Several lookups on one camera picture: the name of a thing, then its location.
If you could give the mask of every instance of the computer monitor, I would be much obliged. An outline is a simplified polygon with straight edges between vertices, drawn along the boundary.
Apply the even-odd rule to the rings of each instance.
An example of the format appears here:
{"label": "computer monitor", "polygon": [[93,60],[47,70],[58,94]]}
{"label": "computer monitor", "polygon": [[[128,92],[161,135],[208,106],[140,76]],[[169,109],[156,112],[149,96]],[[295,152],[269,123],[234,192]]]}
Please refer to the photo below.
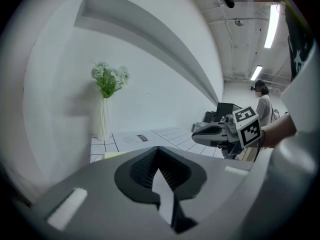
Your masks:
{"label": "computer monitor", "polygon": [[218,106],[216,107],[214,122],[220,122],[222,117],[225,117],[226,115],[232,115],[233,111],[236,111],[239,109],[241,109],[241,107],[233,103],[219,102]]}

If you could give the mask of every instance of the paper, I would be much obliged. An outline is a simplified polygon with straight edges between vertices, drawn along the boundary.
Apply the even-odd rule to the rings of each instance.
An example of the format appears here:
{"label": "paper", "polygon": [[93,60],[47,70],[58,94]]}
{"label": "paper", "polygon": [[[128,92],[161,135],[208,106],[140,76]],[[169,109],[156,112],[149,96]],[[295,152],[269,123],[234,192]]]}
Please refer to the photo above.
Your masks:
{"label": "paper", "polygon": [[159,169],[153,178],[152,192],[155,192],[160,196],[160,207],[158,212],[161,217],[171,225],[174,212],[174,193]]}
{"label": "paper", "polygon": [[116,157],[116,156],[119,156],[119,155],[122,155],[125,153],[128,153],[128,152],[106,152],[104,154],[104,159],[113,158],[113,157]]}
{"label": "paper", "polygon": [[154,146],[176,147],[151,130],[116,133],[113,137],[118,150],[121,152],[140,150]]}

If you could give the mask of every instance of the ceiling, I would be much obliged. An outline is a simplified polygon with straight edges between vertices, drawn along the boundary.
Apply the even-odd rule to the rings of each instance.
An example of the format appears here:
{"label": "ceiling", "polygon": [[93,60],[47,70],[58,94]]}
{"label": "ceiling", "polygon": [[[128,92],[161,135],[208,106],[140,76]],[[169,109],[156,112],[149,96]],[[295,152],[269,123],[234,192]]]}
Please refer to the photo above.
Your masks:
{"label": "ceiling", "polygon": [[[194,0],[206,19],[221,60],[226,82],[247,82],[257,65],[263,66],[257,79],[265,80],[281,93],[291,80],[288,27],[285,5],[281,4],[275,37],[270,49],[264,48],[270,7],[265,4],[236,2],[228,8],[220,0]],[[244,25],[237,26],[236,19]]]}

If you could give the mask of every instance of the ceiling pipe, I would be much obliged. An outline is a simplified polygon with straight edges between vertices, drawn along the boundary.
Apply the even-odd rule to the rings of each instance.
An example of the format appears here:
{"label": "ceiling pipe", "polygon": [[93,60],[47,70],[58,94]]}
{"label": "ceiling pipe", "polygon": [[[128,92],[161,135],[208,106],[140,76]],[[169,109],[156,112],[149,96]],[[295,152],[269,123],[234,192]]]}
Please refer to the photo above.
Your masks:
{"label": "ceiling pipe", "polygon": [[282,72],[282,70],[284,70],[284,68],[288,65],[288,63],[290,62],[290,56],[286,59],[286,61],[284,62],[284,64],[279,68],[279,70],[277,71],[277,73],[275,73],[275,76],[272,80],[275,80],[280,76],[280,73]]}
{"label": "ceiling pipe", "polygon": [[[264,73],[264,72],[260,72],[259,75],[268,75],[268,76],[273,76],[273,77],[275,76],[275,74],[269,74],[269,73]],[[291,78],[288,77],[288,76],[278,75],[278,77],[279,77],[279,78],[284,78],[284,79],[288,80],[288,82],[291,81]]]}
{"label": "ceiling pipe", "polygon": [[[252,20],[259,20],[259,21],[268,21],[267,18],[228,18],[228,22],[233,22],[235,20],[243,20],[243,21],[252,21]],[[216,21],[210,21],[208,24],[216,24],[216,23],[222,23],[225,22],[224,20],[216,20]]]}
{"label": "ceiling pipe", "polygon": [[[224,79],[234,79],[234,80],[238,80],[241,82],[246,82],[246,85],[252,85],[253,81],[251,81],[248,78],[244,78],[244,77],[238,77],[238,76],[224,76]],[[269,90],[273,90],[276,94],[281,94],[284,89],[287,87],[285,84],[282,83],[277,83],[277,82],[272,82],[272,81],[268,81],[268,80],[263,80],[266,84],[266,86],[268,86]]]}
{"label": "ceiling pipe", "polygon": [[[250,78],[240,77],[240,76],[224,76],[223,78],[232,79],[232,80],[250,81],[251,83],[254,83],[254,81],[251,81]],[[264,79],[262,79],[262,80],[265,83],[278,85],[278,86],[282,86],[282,87],[287,87],[289,85],[289,83],[287,84],[287,83],[283,83],[283,82],[274,82],[274,81],[269,81],[269,80],[264,80]]]}
{"label": "ceiling pipe", "polygon": [[228,33],[229,33],[229,36],[230,36],[230,47],[231,47],[231,63],[232,63],[232,74],[234,73],[235,71],[235,65],[234,65],[234,41],[232,40],[232,36],[231,36],[231,32],[230,32],[230,29],[229,29],[229,24],[228,24],[228,19],[227,19],[227,15],[226,15],[226,12],[225,10],[223,9],[223,6],[224,4],[223,3],[220,3],[219,4],[219,8],[221,8],[221,11],[222,11],[222,14],[223,14],[223,17],[224,17],[224,24],[225,24],[225,27],[226,29],[228,30]]}
{"label": "ceiling pipe", "polygon": [[217,9],[217,8],[220,8],[220,4],[216,7],[212,7],[210,9],[207,9],[207,10],[202,10],[201,13],[204,14],[204,13],[207,13],[207,12],[210,12],[211,10],[214,10],[214,9]]}

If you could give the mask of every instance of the gray surface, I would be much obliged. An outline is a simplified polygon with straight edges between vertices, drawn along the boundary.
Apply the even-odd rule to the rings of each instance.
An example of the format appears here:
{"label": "gray surface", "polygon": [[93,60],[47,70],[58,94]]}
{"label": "gray surface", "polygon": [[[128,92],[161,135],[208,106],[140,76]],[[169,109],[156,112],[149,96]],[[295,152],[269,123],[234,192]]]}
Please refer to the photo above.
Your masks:
{"label": "gray surface", "polygon": [[202,144],[202,145],[205,145],[205,146],[209,146],[209,147],[212,147],[211,146],[211,141],[215,141],[215,142],[227,142],[228,141],[228,138],[227,138],[227,133],[226,133],[226,129],[225,129],[225,126],[224,124],[219,124],[218,122],[211,122],[209,123],[208,125],[204,126],[204,127],[201,127],[199,129],[199,131],[203,131],[207,128],[210,128],[210,127],[218,127],[218,128],[221,128],[221,132],[218,133],[218,134],[209,134],[209,133],[199,133],[199,135],[197,135],[198,131],[196,131],[194,134],[192,139],[195,143],[199,143],[199,144]]}
{"label": "gray surface", "polygon": [[155,205],[131,201],[118,189],[115,171],[125,161],[149,148],[91,163],[66,178],[42,197],[33,211],[45,218],[73,188],[87,190],[88,196],[65,232],[84,239],[160,239],[175,235],[159,216]]}
{"label": "gray surface", "polygon": [[[87,165],[54,186],[33,211],[44,218],[70,189],[80,187],[87,189],[88,197],[66,228],[77,238],[257,239],[293,214],[319,170],[319,132],[284,139],[274,151],[262,150],[254,164],[167,149],[207,173],[200,193],[181,202],[185,215],[199,222],[192,229],[175,234],[154,205],[135,203],[118,190],[117,167],[139,150]],[[226,166],[250,171],[240,176],[226,172]]]}
{"label": "gray surface", "polygon": [[249,171],[253,162],[221,159],[204,155],[184,152],[176,148],[167,147],[177,155],[198,163],[204,168],[207,181],[200,193],[193,199],[180,202],[187,217],[201,222],[218,209],[244,181],[246,176],[225,171],[227,166]]}
{"label": "gray surface", "polygon": [[[158,214],[155,205],[131,201],[114,181],[119,165],[148,149],[87,165],[54,186],[33,206],[33,211],[46,218],[73,188],[83,188],[87,190],[88,196],[66,227],[67,233],[91,239],[102,239],[105,236],[113,236],[113,239],[162,239],[174,235]],[[167,149],[198,163],[207,173],[208,180],[196,198],[181,203],[186,216],[198,222],[223,204],[245,178],[226,172],[224,168],[229,165],[250,170],[252,167],[251,162],[196,155],[171,147]]]}

